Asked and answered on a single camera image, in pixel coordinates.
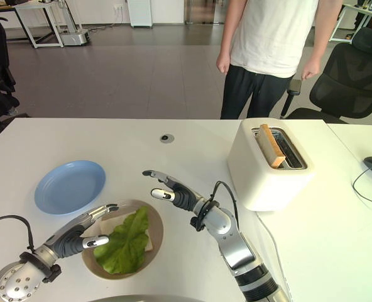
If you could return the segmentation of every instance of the white cabinet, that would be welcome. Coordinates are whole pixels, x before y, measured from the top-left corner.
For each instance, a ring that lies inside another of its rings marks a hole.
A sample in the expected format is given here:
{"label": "white cabinet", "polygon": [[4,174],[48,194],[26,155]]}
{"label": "white cabinet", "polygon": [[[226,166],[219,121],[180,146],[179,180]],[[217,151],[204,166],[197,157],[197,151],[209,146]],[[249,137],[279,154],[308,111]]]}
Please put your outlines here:
{"label": "white cabinet", "polygon": [[132,27],[152,27],[150,0],[128,0],[130,25]]}

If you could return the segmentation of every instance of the white toaster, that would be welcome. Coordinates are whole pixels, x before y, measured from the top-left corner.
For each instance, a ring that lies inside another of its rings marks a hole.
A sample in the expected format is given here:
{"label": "white toaster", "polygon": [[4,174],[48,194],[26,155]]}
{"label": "white toaster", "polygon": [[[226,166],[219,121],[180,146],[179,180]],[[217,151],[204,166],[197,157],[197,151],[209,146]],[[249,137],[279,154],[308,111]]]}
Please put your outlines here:
{"label": "white toaster", "polygon": [[[285,160],[274,169],[267,162],[256,135],[267,124]],[[227,158],[239,202],[252,211],[281,210],[314,176],[314,166],[282,120],[243,120]]]}

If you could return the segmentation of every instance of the door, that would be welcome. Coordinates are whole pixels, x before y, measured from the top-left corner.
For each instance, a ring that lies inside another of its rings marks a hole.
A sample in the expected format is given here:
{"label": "door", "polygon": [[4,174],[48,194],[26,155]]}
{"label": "door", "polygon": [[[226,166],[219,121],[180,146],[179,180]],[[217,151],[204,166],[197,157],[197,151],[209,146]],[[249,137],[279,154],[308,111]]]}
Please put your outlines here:
{"label": "door", "polygon": [[228,0],[216,0],[216,8],[214,11],[214,24],[224,24],[226,10],[228,9]]}
{"label": "door", "polygon": [[185,24],[213,24],[216,0],[185,0]]}

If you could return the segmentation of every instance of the human hand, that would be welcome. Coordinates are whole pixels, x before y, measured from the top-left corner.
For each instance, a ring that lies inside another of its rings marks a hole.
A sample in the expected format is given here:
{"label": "human hand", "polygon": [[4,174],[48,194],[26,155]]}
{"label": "human hand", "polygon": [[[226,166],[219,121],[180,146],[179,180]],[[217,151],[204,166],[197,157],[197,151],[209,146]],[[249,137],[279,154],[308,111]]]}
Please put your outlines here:
{"label": "human hand", "polygon": [[231,63],[231,56],[229,53],[220,52],[217,59],[217,68],[223,73],[227,74],[229,69],[229,64]]}
{"label": "human hand", "polygon": [[311,57],[309,61],[306,62],[305,67],[302,71],[302,80],[309,79],[320,72],[320,58]]}

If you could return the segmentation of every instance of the robotic arm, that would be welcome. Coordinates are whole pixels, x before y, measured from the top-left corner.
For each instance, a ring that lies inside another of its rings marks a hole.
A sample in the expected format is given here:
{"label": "robotic arm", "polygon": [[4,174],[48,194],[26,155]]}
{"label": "robotic arm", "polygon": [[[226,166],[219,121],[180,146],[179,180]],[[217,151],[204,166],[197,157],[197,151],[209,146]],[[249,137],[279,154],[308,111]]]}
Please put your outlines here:
{"label": "robotic arm", "polygon": [[192,211],[190,224],[199,232],[204,227],[217,240],[219,250],[235,277],[246,301],[288,302],[283,289],[274,281],[257,251],[239,232],[236,219],[219,203],[205,199],[172,176],[148,170],[143,175],[163,182],[172,191],[153,189],[154,198],[167,200],[178,208]]}
{"label": "robotic arm", "polygon": [[[219,250],[231,274],[247,302],[288,302],[283,289],[273,280],[257,251],[239,232],[236,219],[219,203],[205,199],[180,181],[157,171],[144,171],[163,182],[172,191],[153,189],[154,198],[172,202],[176,207],[192,211],[190,224],[199,232],[205,227],[217,240]],[[41,281],[52,282],[60,273],[55,262],[77,254],[83,249],[108,243],[105,235],[83,238],[81,235],[102,216],[118,210],[116,204],[107,204],[81,214],[59,229],[35,252],[23,252],[20,261],[0,271],[0,302],[22,302],[30,298],[39,288]]]}
{"label": "robotic arm", "polygon": [[23,252],[20,261],[0,271],[0,302],[25,301],[39,288],[41,281],[52,282],[61,273],[57,259],[69,257],[84,249],[108,243],[105,235],[80,237],[100,217],[118,210],[107,204],[81,214],[59,229],[31,254]]}

